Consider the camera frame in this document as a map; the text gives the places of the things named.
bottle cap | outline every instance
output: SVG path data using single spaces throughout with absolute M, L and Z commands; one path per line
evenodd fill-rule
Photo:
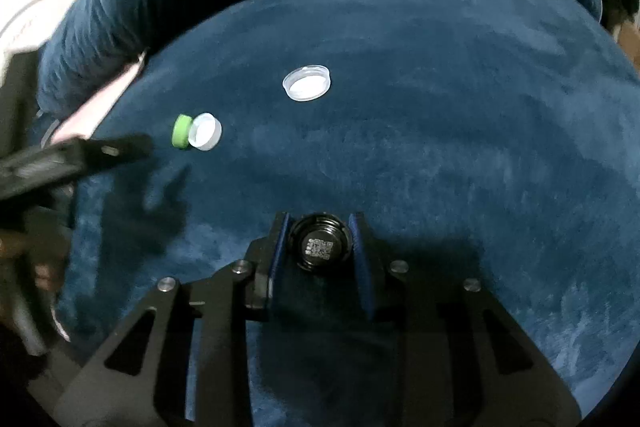
M 289 248 L 298 265 L 313 273 L 327 273 L 351 255 L 353 238 L 348 227 L 331 214 L 312 214 L 293 224 Z
M 308 102 L 329 90 L 331 77 L 324 66 L 305 66 L 291 71 L 282 81 L 282 87 L 291 100 Z
M 178 118 L 175 119 L 174 131 L 171 135 L 171 145 L 178 149 L 187 149 L 189 146 L 189 130 L 192 123 L 193 118 L 190 116 L 186 114 L 178 115 Z
M 208 151 L 213 149 L 222 136 L 222 125 L 218 119 L 204 112 L 193 119 L 193 124 L 189 129 L 189 143 L 196 149 Z

